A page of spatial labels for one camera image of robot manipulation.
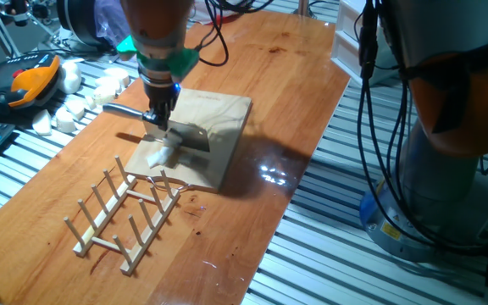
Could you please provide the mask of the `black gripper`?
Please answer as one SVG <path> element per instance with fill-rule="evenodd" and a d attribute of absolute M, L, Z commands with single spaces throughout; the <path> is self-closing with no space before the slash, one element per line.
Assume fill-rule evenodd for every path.
<path fill-rule="evenodd" d="M 149 99 L 149 108 L 141 115 L 143 122 L 156 125 L 161 130 L 166 130 L 169 125 L 169 118 L 175 109 L 180 95 L 180 85 L 168 79 L 153 79 L 143 75 L 141 77 L 145 94 Z"/>

